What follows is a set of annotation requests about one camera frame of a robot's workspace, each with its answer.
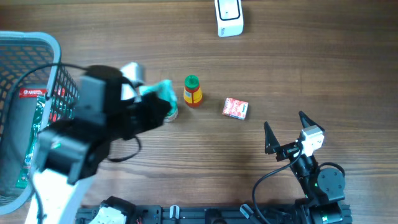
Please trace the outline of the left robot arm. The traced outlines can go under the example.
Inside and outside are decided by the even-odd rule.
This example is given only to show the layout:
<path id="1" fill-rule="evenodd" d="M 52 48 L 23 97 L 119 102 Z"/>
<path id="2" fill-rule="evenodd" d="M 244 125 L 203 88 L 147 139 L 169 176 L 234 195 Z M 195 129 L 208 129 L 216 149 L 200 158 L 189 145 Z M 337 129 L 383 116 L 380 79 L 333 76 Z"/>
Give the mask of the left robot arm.
<path id="1" fill-rule="evenodd" d="M 62 118 L 38 134 L 34 196 L 26 223 L 72 223 L 111 143 L 163 125 L 171 104 L 153 91 L 124 100 L 124 84 L 133 90 L 141 85 L 114 67 L 84 68 L 74 117 Z"/>

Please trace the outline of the red instant coffee stick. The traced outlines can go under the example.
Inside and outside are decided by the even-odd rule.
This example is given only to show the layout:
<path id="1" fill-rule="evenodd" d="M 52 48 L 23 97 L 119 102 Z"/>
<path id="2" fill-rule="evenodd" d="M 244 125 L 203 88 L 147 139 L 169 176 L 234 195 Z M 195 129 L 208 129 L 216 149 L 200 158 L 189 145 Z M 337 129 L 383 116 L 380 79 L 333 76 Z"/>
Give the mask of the red instant coffee stick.
<path id="1" fill-rule="evenodd" d="M 37 98 L 47 94 L 47 89 L 44 88 L 20 88 L 19 98 Z"/>

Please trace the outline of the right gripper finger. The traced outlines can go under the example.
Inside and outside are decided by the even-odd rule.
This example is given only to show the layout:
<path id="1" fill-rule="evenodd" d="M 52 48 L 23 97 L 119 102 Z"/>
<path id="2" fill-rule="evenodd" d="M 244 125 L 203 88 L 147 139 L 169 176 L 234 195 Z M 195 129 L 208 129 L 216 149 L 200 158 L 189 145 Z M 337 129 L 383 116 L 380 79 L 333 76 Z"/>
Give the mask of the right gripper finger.
<path id="1" fill-rule="evenodd" d="M 273 154 L 275 153 L 275 149 L 279 147 L 280 144 L 267 121 L 264 123 L 264 131 L 265 131 L 265 153 Z"/>
<path id="2" fill-rule="evenodd" d="M 311 126 L 317 126 L 318 128 L 321 129 L 321 131 L 325 131 L 325 129 L 322 126 L 320 126 L 319 124 L 314 122 L 314 120 L 310 119 L 303 111 L 299 111 L 298 115 L 299 115 L 301 124 L 304 128 L 309 128 Z"/>

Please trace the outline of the small red white box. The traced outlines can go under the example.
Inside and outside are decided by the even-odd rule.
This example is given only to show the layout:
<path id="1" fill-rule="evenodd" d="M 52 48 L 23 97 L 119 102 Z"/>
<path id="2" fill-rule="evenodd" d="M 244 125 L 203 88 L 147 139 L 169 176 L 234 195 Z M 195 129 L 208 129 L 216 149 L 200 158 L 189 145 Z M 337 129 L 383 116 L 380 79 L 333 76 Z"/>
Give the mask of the small red white box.
<path id="1" fill-rule="evenodd" d="M 234 98 L 226 98 L 222 114 L 232 118 L 244 120 L 248 112 L 249 103 Z"/>

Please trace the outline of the red sauce bottle green cap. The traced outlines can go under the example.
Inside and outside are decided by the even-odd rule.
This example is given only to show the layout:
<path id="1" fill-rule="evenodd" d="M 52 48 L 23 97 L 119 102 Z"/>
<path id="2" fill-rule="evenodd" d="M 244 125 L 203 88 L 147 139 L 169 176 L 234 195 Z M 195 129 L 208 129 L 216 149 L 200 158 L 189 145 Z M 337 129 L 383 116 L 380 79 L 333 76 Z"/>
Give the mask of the red sauce bottle green cap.
<path id="1" fill-rule="evenodd" d="M 196 75 L 189 75 L 186 77 L 183 99 L 191 108 L 201 105 L 203 101 L 203 92 L 201 90 L 199 79 Z"/>

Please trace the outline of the green glove package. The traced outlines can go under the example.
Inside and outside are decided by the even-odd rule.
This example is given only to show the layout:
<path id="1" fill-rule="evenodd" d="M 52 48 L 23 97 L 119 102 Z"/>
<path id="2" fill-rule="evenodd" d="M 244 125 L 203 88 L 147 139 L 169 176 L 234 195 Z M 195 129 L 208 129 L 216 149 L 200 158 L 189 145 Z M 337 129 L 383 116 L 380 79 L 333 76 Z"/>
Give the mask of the green glove package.
<path id="1" fill-rule="evenodd" d="M 29 182 L 29 173 L 32 165 L 33 155 L 35 151 L 35 144 L 37 142 L 37 133 L 40 131 L 42 123 L 42 115 L 45 109 L 45 96 L 39 95 L 37 97 L 36 107 L 34 111 L 34 116 L 32 120 L 32 125 L 30 129 L 28 148 L 25 152 L 24 161 L 22 163 L 22 168 L 19 172 L 17 178 L 16 187 L 19 189 L 24 189 L 27 187 Z"/>

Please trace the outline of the teal wet wipes pack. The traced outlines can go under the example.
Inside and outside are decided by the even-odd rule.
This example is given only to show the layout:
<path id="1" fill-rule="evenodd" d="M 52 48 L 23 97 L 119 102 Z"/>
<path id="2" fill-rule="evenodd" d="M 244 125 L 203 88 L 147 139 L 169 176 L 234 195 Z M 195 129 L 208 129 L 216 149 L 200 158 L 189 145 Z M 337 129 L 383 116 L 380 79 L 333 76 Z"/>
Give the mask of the teal wet wipes pack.
<path id="1" fill-rule="evenodd" d="M 161 100 L 168 101 L 171 105 L 171 110 L 167 116 L 172 116 L 178 112 L 177 96 L 172 86 L 172 80 L 162 80 L 155 85 L 140 86 L 139 92 L 141 95 L 154 92 Z"/>

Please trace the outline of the green lid spice jar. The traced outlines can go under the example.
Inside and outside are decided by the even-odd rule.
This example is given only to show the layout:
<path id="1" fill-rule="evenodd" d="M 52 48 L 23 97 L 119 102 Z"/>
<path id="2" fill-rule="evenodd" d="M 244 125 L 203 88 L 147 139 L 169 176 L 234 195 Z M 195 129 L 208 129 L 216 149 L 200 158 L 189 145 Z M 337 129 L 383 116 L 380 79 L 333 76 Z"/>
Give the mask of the green lid spice jar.
<path id="1" fill-rule="evenodd" d="M 172 109 L 167 113 L 164 121 L 169 123 L 175 120 L 178 116 L 178 106 L 173 106 Z"/>

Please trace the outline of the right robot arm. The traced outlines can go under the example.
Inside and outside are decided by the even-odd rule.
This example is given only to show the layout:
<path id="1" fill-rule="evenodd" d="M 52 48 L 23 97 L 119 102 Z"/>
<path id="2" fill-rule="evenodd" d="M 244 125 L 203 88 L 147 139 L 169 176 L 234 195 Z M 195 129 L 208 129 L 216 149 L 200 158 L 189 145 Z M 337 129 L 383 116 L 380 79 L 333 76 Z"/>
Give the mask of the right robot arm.
<path id="1" fill-rule="evenodd" d="M 305 197 L 288 209 L 292 223 L 352 223 L 353 217 L 345 199 L 345 170 L 333 162 L 319 164 L 315 151 L 323 146 L 325 129 L 303 111 L 299 137 L 281 145 L 269 123 L 264 123 L 265 153 L 275 154 L 277 161 L 289 160 L 289 168 L 298 180 Z"/>

